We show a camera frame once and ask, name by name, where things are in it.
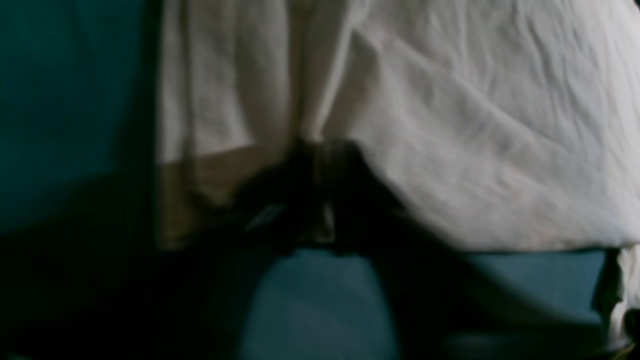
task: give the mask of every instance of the blue surface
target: blue surface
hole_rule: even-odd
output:
[[[469,258],[543,309],[576,322],[600,323],[591,299],[603,251]],[[263,280],[241,354],[247,359],[396,359],[399,347],[366,259],[301,250],[279,260]]]

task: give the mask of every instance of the white sheet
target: white sheet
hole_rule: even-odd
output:
[[[296,137],[359,141],[461,250],[640,240],[632,0],[165,6],[160,162],[193,160],[165,167],[165,247],[207,221],[181,189],[229,203]]]

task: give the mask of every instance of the bed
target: bed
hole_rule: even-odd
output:
[[[0,45],[12,50],[0,59],[0,317],[11,318],[5,335],[95,303],[153,252],[161,11],[147,3],[0,4]],[[70,231],[69,223],[82,231]],[[543,307],[600,323],[592,303],[606,252],[469,259]],[[43,255],[52,253],[53,260]],[[20,270],[8,275],[10,268]],[[64,286],[52,286],[56,281]],[[77,290],[88,281],[94,286]],[[251,314],[241,329],[248,358],[397,356],[376,279],[360,258],[301,250],[279,260]]]

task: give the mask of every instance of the dark teal background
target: dark teal background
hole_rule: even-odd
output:
[[[0,333],[145,266],[160,7],[0,1]]]

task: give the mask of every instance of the wrinkled cloth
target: wrinkled cloth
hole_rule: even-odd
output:
[[[296,139],[348,138],[457,249],[635,261],[633,1],[165,3],[164,249]]]
[[[619,296],[621,301],[611,312],[609,338],[612,348],[620,348],[629,343],[625,331],[625,312],[640,309],[640,246],[634,245],[620,251],[618,264],[621,269]]]

